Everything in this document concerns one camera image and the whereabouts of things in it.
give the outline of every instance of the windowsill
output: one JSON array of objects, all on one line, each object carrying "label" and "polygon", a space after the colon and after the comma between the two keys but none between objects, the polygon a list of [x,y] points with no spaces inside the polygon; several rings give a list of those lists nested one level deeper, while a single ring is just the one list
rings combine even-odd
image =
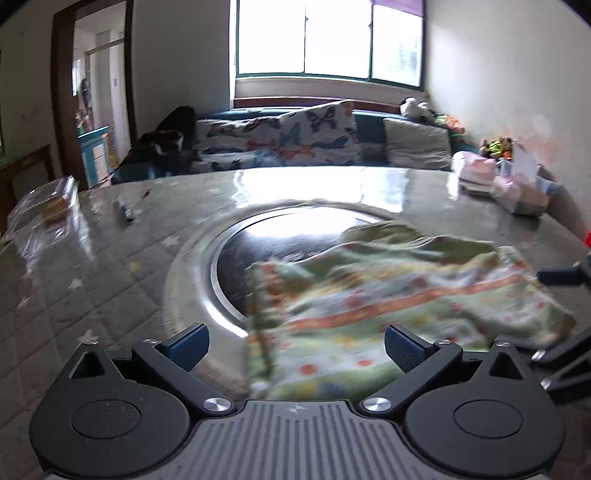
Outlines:
[{"label": "windowsill", "polygon": [[315,97],[343,98],[362,102],[400,105],[406,98],[428,101],[428,94],[383,83],[330,77],[240,77],[236,79],[235,98]]}]

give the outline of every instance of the grey cushion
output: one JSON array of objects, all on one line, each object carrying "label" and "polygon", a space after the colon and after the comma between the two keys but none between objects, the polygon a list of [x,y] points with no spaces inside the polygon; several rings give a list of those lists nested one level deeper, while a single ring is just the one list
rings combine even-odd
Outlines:
[{"label": "grey cushion", "polygon": [[449,170],[452,149],[447,130],[397,118],[385,118],[386,151],[393,167]]}]

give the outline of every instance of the purple curtain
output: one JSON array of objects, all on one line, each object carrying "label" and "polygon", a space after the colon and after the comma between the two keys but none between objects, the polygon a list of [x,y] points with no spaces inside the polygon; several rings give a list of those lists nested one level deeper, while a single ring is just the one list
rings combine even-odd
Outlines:
[{"label": "purple curtain", "polygon": [[423,16],[423,0],[374,0],[374,4],[395,8],[418,17]]}]

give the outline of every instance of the window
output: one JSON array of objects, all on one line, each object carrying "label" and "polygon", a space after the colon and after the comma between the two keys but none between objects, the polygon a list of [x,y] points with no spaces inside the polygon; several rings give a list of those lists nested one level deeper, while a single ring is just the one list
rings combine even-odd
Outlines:
[{"label": "window", "polygon": [[421,85],[423,0],[238,1],[239,77]]}]

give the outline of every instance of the tissue box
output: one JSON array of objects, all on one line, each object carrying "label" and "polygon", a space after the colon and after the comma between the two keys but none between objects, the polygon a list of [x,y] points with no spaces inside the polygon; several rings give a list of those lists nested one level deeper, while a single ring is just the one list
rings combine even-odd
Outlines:
[{"label": "tissue box", "polygon": [[452,169],[460,180],[491,185],[496,175],[496,160],[461,151],[452,157]]}]

